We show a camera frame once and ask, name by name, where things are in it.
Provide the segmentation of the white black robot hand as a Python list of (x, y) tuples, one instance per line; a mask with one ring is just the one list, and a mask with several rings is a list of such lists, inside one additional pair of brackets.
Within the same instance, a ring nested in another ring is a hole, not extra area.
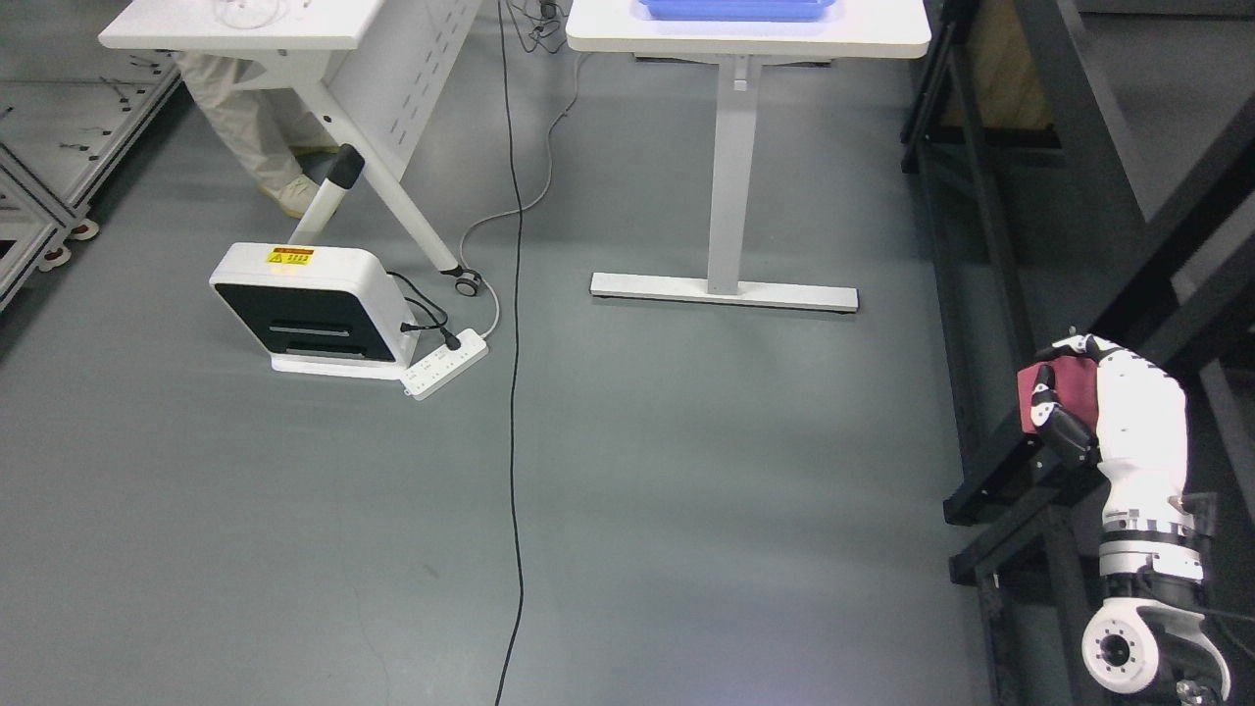
[(1039, 370), (1032, 391), (1035, 436), (1071, 470), (1097, 470), (1109, 482), (1103, 523), (1161, 520), (1192, 527), (1180, 509), (1187, 480), (1186, 396), (1175, 377), (1148, 359), (1094, 334), (1059, 339), (1034, 362), (1063, 356), (1098, 365), (1096, 430), (1057, 401), (1052, 367)]

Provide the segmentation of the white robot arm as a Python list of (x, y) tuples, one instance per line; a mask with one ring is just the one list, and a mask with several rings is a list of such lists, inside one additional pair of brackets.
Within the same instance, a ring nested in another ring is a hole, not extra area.
[(1202, 545), (1181, 523), (1104, 523), (1104, 597), (1081, 635), (1081, 660), (1109, 693), (1138, 703), (1227, 702), (1230, 667), (1204, 611)]

